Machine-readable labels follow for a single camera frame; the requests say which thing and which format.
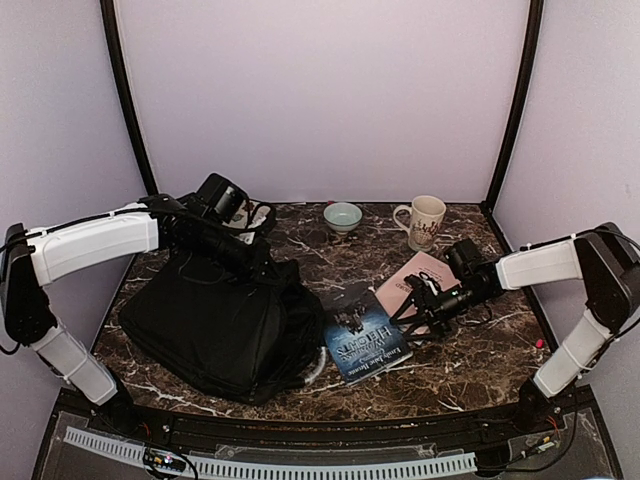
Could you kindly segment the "dark blue book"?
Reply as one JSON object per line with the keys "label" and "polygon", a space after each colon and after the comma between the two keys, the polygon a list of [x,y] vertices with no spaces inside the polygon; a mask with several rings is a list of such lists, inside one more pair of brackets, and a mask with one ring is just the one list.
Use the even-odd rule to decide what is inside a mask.
{"label": "dark blue book", "polygon": [[348,286],[327,308],[325,344],[345,383],[388,371],[413,352],[366,283]]}

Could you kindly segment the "black student bag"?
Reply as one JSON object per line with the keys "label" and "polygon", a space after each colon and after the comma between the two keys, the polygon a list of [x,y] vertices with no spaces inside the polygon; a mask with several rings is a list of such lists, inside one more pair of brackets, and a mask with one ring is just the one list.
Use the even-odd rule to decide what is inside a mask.
{"label": "black student bag", "polygon": [[309,385],[323,369],[325,312],[295,260],[243,277],[173,253],[122,308],[119,324],[147,356],[196,390],[248,405]]}

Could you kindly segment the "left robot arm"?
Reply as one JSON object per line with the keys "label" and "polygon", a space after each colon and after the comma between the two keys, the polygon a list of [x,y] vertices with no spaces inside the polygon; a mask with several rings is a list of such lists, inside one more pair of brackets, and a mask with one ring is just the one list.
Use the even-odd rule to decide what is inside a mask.
{"label": "left robot arm", "polygon": [[67,223],[27,229],[15,224],[1,247],[1,307],[4,330],[14,345],[25,347],[75,387],[120,436],[141,427],[140,412],[127,402],[115,375],[90,353],[50,303],[56,283],[72,284],[88,273],[137,254],[161,249],[191,250],[218,260],[245,275],[266,266],[263,235],[273,226],[275,212],[266,203],[240,200],[223,209],[153,195],[120,208]]}

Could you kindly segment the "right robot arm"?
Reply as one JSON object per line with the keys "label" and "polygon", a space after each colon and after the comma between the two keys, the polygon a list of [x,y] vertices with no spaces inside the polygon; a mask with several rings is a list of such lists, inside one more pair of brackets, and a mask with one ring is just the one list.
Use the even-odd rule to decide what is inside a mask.
{"label": "right robot arm", "polygon": [[[470,239],[444,253],[458,285],[444,289],[426,274],[404,282],[406,299],[391,315],[405,337],[439,340],[464,311],[507,292],[531,288],[553,333],[563,336],[551,357],[522,387],[510,413],[521,434],[549,416],[546,401],[591,370],[609,345],[639,323],[639,243],[608,222],[558,239],[527,244],[495,260]],[[417,328],[426,327],[423,335]]]}

